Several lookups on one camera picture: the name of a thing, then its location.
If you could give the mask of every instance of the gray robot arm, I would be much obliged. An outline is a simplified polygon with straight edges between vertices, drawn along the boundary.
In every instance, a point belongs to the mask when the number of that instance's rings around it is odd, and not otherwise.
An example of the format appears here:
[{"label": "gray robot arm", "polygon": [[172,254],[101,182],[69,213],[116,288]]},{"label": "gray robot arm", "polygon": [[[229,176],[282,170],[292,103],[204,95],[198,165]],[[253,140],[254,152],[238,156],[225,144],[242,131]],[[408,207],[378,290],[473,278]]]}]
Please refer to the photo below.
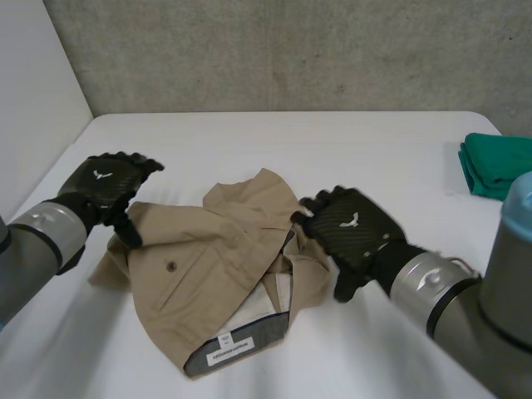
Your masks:
[{"label": "gray robot arm", "polygon": [[54,202],[8,226],[0,218],[0,330],[53,276],[77,264],[87,235],[80,217]]},{"label": "gray robot arm", "polygon": [[391,301],[435,343],[496,396],[532,397],[532,174],[503,205],[484,279],[427,252],[397,270]]}]

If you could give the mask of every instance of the khaki shirt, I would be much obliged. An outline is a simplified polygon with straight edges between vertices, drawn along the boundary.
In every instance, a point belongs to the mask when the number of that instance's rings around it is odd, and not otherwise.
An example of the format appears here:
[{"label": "khaki shirt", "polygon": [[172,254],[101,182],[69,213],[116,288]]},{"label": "khaki shirt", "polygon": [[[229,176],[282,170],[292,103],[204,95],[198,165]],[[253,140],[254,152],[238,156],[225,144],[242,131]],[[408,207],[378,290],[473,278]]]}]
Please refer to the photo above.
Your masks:
[{"label": "khaki shirt", "polygon": [[217,184],[203,205],[134,203],[143,246],[113,237],[89,279],[130,289],[151,340],[189,377],[282,339],[329,279],[323,251],[290,222],[298,200],[273,172]]}]

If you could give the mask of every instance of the blue cap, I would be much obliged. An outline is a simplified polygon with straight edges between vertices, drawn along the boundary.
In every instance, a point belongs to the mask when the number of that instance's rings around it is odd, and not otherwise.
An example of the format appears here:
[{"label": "blue cap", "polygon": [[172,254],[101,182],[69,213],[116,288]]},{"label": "blue cap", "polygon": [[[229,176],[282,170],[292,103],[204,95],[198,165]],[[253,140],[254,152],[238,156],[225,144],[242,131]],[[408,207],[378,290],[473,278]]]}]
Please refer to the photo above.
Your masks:
[{"label": "blue cap", "polygon": [[532,172],[512,184],[502,205],[502,221],[514,234],[532,243]]}]

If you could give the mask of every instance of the white wall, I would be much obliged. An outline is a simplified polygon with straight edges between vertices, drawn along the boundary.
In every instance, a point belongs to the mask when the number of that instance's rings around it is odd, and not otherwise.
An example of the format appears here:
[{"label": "white wall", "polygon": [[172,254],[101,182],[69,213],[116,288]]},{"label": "white wall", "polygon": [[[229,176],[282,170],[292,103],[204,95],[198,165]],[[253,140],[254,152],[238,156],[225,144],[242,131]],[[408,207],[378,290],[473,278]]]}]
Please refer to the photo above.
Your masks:
[{"label": "white wall", "polygon": [[0,214],[6,221],[91,120],[42,1],[0,0]]}]

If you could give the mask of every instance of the brown button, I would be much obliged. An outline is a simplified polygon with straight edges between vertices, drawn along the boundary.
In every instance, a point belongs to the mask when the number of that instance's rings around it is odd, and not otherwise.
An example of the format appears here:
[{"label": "brown button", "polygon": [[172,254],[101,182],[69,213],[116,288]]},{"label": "brown button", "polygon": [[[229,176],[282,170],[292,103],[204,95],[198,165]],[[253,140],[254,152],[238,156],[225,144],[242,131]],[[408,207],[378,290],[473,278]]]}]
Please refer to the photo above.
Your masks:
[{"label": "brown button", "polygon": [[175,264],[175,262],[169,262],[166,264],[166,270],[168,270],[169,272],[174,272],[176,269],[177,265]]}]

